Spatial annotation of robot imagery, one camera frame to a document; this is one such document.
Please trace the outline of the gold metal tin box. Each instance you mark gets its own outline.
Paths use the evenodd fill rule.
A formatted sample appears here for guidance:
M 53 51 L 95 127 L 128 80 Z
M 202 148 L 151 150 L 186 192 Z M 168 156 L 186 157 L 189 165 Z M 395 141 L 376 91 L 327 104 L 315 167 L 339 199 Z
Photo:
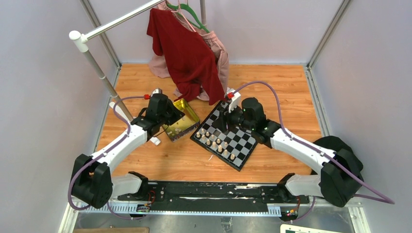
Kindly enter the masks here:
M 180 99 L 173 103 L 174 106 L 185 115 L 171 126 L 162 125 L 168 138 L 175 142 L 184 135 L 195 130 L 200 125 L 200 118 L 185 99 Z

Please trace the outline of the black white chess board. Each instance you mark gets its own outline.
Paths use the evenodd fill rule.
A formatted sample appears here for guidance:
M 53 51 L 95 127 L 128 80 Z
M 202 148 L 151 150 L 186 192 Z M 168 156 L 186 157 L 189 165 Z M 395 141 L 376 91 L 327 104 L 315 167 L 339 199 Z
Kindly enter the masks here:
M 219 110 L 228 107 L 228 105 L 227 102 L 223 101 L 216 104 L 214 109 L 191 135 L 190 139 L 203 149 L 216 155 L 235 170 L 241 171 L 258 143 L 249 131 L 239 127 L 222 132 L 212 126 L 213 121 L 218 119 Z M 200 138 L 196 137 L 197 132 L 201 134 Z M 201 140 L 202 135 L 206 136 L 204 142 Z M 230 160 L 231 154 L 235 154 L 234 160 Z

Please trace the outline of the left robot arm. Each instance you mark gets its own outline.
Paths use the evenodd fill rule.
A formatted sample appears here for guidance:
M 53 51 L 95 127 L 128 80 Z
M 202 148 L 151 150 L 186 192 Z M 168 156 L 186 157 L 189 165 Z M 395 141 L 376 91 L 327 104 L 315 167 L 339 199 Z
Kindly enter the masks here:
M 185 114 L 177 109 L 168 96 L 155 93 L 144 95 L 148 106 L 131 121 L 120 117 L 126 123 L 126 130 L 114 141 L 92 155 L 79 155 L 73 166 L 68 189 L 68 201 L 75 210 L 72 197 L 88 206 L 101 208 L 111 198 L 131 194 L 136 200 L 148 197 L 148 179 L 137 173 L 128 172 L 124 176 L 112 177 L 115 168 L 136 148 L 148 142 L 162 125 L 172 125 Z

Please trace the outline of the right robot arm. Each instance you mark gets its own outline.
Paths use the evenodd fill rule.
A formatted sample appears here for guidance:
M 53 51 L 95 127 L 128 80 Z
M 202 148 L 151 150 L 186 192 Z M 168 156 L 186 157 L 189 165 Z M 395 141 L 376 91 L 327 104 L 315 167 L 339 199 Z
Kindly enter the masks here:
M 336 136 L 325 136 L 313 143 L 298 137 L 267 119 L 256 98 L 244 99 L 241 107 L 220 109 L 213 125 L 222 132 L 236 127 L 248 130 L 258 143 L 285 152 L 313 170 L 311 175 L 290 173 L 280 181 L 277 195 L 282 202 L 305 195 L 344 207 L 361 187 L 358 180 L 363 180 L 363 164 L 345 142 Z

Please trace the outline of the pink garment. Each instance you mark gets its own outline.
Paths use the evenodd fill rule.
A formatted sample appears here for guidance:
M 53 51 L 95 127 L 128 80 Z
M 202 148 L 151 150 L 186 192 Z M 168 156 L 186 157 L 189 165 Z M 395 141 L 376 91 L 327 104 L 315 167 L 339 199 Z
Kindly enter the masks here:
M 181 14 L 174 12 L 174 10 L 172 9 L 173 6 L 169 4 L 167 1 L 158 4 L 156 7 L 159 10 L 172 11 L 174 17 L 181 25 L 183 25 L 185 28 L 191 31 L 196 31 L 202 37 L 202 39 L 205 41 L 205 43 L 209 46 L 209 48 L 215 55 L 215 62 L 219 80 L 221 82 L 223 90 L 226 91 L 229 79 L 229 55 L 226 48 L 218 39 L 215 32 L 203 29 L 199 24 L 195 24 L 188 19 L 185 20 Z M 148 66 L 150 71 L 155 76 L 158 76 L 160 78 L 170 77 L 164 56 L 154 55 L 148 63 Z

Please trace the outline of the dark red shirt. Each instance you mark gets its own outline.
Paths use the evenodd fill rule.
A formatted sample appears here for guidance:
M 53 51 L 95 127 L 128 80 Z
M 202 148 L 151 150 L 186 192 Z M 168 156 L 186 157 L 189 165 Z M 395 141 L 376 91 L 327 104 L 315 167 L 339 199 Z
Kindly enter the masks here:
M 200 99 L 209 105 L 223 100 L 215 55 L 202 37 L 181 25 L 171 11 L 151 9 L 147 35 L 153 52 L 164 56 L 178 99 Z

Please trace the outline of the black cloth pile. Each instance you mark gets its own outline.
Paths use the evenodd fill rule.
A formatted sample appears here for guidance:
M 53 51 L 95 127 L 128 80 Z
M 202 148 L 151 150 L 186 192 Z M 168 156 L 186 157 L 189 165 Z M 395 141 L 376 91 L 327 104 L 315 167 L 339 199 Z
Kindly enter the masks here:
M 362 162 L 354 154 L 352 148 L 343 142 L 339 137 L 325 136 L 315 140 L 313 143 L 325 149 L 335 151 L 337 155 L 332 158 L 339 162 L 356 177 L 363 180 L 361 177 L 361 171 L 363 170 Z

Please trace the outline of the green clothes hanger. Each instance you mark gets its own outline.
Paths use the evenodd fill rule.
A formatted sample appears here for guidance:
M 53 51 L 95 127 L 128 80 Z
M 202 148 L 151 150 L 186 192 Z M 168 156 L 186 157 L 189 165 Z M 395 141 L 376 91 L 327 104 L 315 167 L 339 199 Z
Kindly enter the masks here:
M 171 3 L 169 3 L 168 1 L 166 1 L 166 5 L 167 5 L 169 8 L 171 8 L 172 10 L 175 10 L 175 11 L 183 10 L 183 11 L 189 13 L 190 16 L 191 16 L 191 17 L 193 18 L 193 20 L 194 20 L 194 22 L 192 22 L 192 21 L 190 21 L 190 20 L 188 19 L 188 22 L 189 22 L 192 26 L 196 27 L 197 29 L 204 30 L 206 33 L 209 33 L 209 32 L 210 32 L 210 31 L 207 29 L 207 27 L 206 27 L 206 26 L 200 21 L 200 19 L 197 17 L 195 11 L 194 11 L 187 3 L 179 3 L 179 4 L 177 4 L 177 5 L 172 5 Z

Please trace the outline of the white metal clothes rack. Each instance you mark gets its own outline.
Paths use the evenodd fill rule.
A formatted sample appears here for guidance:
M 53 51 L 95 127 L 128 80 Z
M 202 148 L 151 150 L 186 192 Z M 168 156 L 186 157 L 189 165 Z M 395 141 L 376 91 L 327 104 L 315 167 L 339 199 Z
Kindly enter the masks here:
M 149 11 L 159 0 L 79 0 L 90 26 L 77 30 L 81 34 L 80 52 L 94 69 L 102 73 L 110 84 L 117 84 L 120 71 L 126 64 L 145 64 L 153 51 L 146 29 Z

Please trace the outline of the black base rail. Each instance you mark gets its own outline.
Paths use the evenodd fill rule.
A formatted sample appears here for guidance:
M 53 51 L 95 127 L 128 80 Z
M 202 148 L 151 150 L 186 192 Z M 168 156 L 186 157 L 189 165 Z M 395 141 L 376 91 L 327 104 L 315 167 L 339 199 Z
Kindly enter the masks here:
M 288 196 L 275 183 L 207 183 L 152 181 L 144 194 L 123 194 L 131 212 L 149 207 L 150 214 L 282 216 L 287 208 L 308 204 L 309 198 Z

